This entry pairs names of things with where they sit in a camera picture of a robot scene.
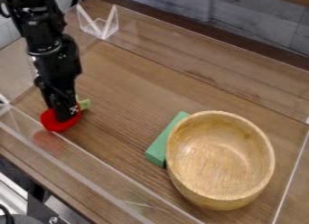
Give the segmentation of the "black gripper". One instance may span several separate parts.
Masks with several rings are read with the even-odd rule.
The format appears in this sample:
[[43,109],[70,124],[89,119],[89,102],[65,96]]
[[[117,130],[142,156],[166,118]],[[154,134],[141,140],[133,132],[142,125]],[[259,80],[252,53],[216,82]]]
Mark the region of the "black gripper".
[[59,45],[50,51],[34,52],[38,76],[34,84],[41,88],[49,108],[57,112],[57,121],[65,123],[79,113],[75,95],[75,79],[82,74],[81,50],[74,38],[65,34]]

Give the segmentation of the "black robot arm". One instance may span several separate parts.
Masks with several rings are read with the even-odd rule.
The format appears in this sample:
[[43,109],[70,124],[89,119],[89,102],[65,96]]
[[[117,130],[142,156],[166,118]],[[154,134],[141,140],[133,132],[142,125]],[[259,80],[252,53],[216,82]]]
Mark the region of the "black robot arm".
[[81,50],[65,33],[65,13],[57,0],[0,0],[0,15],[10,18],[27,43],[38,76],[34,80],[59,123],[78,113],[75,79],[82,74]]

